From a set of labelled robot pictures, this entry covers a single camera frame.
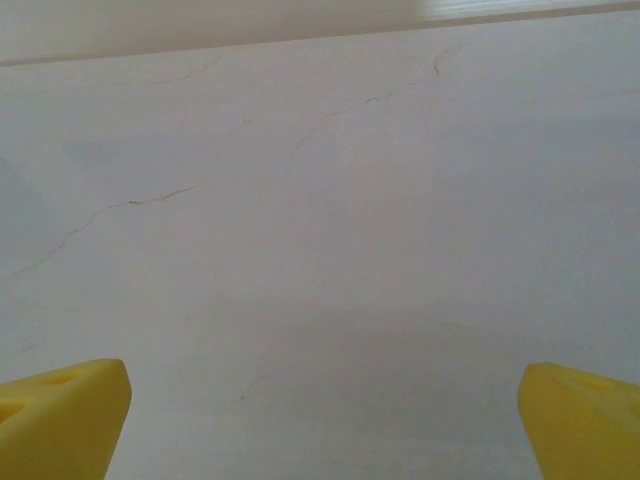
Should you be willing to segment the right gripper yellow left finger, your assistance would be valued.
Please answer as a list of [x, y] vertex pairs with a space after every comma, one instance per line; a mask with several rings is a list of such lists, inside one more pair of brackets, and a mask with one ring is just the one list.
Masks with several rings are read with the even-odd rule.
[[123, 361], [96, 359], [1, 386], [3, 479], [103, 479], [132, 398]]

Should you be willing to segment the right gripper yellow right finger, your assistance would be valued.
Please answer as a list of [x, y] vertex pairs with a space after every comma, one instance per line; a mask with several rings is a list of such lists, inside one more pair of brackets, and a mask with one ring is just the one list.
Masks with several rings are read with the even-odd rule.
[[639, 386], [552, 363], [526, 367], [518, 409], [545, 479], [637, 479]]

